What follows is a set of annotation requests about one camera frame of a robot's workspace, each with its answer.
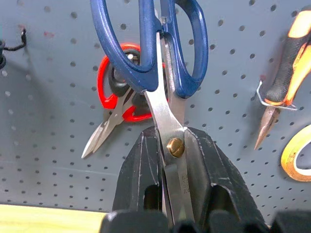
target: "gray pegboard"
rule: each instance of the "gray pegboard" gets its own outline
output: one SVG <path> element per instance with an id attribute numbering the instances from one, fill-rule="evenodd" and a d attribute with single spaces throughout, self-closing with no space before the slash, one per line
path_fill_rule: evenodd
<path id="1" fill-rule="evenodd" d="M 293 17 L 310 2 L 199 3 L 208 27 L 209 64 L 200 91 L 188 100 L 186 123 L 217 141 L 267 222 L 277 210 L 310 209 L 310 184 L 290 179 L 279 166 L 285 145 L 311 123 L 310 75 L 295 99 L 301 110 L 283 111 L 257 151 L 253 147 L 264 108 L 252 98 L 259 76 L 275 73 Z M 138 43 L 137 1 L 107 4 L 118 40 Z M 160 12 L 158 1 L 156 8 Z M 192 70 L 191 27 L 177 9 L 183 54 Z M 96 154 L 81 160 L 103 115 L 96 76 L 104 53 L 89 1 L 2 1 L 0 38 L 7 45 L 19 43 L 23 26 L 27 48 L 5 52 L 7 66 L 0 75 L 0 202 L 109 211 L 124 158 L 152 122 L 119 125 Z M 308 152 L 305 148 L 298 164 L 311 166 Z"/>

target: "yellow tape roll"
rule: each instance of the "yellow tape roll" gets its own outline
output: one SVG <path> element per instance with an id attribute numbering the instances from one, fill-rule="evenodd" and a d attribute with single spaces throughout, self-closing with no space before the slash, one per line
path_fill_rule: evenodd
<path id="1" fill-rule="evenodd" d="M 311 142 L 311 125 L 299 131 L 285 147 L 281 164 L 284 171 L 294 180 L 308 182 L 311 181 L 311 169 L 297 168 L 297 157 L 301 150 Z"/>

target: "brass screw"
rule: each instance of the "brass screw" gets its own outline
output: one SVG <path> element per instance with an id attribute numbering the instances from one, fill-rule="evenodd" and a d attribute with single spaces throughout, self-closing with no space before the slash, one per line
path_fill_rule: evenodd
<path id="1" fill-rule="evenodd" d="M 167 144 L 167 148 L 169 149 L 172 156 L 177 158 L 181 157 L 185 151 L 185 145 L 180 138 L 173 138 Z"/>

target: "orange and black handle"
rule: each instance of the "orange and black handle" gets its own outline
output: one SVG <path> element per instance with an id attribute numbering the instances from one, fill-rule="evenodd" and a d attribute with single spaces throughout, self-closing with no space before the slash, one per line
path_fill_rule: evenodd
<path id="1" fill-rule="evenodd" d="M 311 6 L 296 17 L 284 45 L 281 63 L 265 102 L 291 105 L 302 81 L 311 71 Z"/>

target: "blue scissor handle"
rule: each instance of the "blue scissor handle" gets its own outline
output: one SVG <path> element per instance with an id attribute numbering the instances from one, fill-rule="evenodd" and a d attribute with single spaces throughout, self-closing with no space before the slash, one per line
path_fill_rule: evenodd
<path id="1" fill-rule="evenodd" d="M 194 68 L 188 73 L 179 40 L 175 3 L 187 14 L 194 38 Z M 176 92 L 181 98 L 192 96 L 203 81 L 208 63 L 207 28 L 202 8 L 196 0 L 161 0 L 164 37 L 170 44 Z"/>
<path id="2" fill-rule="evenodd" d="M 153 0 L 139 0 L 140 65 L 133 64 L 122 51 L 113 31 L 105 0 L 90 0 L 94 26 L 109 61 L 138 93 L 158 86 L 156 32 L 161 24 L 155 16 Z"/>

